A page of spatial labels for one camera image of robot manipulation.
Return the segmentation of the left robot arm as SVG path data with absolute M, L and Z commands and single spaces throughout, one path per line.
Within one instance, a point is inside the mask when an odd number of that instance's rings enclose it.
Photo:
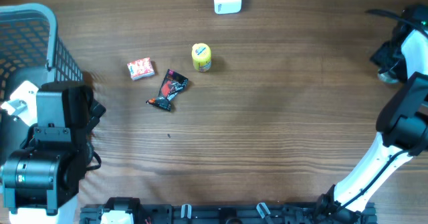
M 80 181 L 99 159 L 88 135 L 106 109 L 75 81 L 35 87 L 24 82 L 2 105 L 29 124 L 23 146 L 1 167 L 3 204 L 11 223 L 73 223 Z

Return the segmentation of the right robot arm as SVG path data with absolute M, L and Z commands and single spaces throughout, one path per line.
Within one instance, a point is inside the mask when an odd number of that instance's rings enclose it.
M 397 21 L 392 38 L 370 60 L 381 81 L 402 87 L 381 110 L 367 153 L 318 199 L 313 223 L 368 223 L 364 211 L 370 198 L 400 166 L 427 150 L 427 6 L 408 5 L 400 14 L 367 13 Z

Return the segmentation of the yellow cylindrical bottle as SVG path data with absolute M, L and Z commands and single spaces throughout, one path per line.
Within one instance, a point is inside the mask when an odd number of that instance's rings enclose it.
M 191 56 L 193 66 L 199 72 L 206 72 L 211 68 L 211 48 L 205 43 L 196 43 L 192 46 Z

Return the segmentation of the red white snack packet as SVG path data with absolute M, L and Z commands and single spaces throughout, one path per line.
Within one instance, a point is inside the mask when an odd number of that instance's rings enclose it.
M 155 74 L 150 58 L 135 60 L 127 64 L 132 80 L 150 77 Z

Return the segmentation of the black hex wrench package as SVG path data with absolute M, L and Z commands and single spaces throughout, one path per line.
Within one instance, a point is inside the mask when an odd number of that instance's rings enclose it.
M 188 83 L 188 78 L 178 72 L 168 69 L 158 92 L 158 96 L 147 100 L 146 103 L 170 112 L 172 99 L 182 92 L 187 87 Z

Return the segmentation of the green labelled tin can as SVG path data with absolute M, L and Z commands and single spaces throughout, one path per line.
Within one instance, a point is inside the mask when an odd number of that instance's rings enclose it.
M 386 84 L 397 84 L 399 83 L 399 80 L 394 74 L 391 74 L 389 72 L 383 72 L 377 74 L 378 79 Z

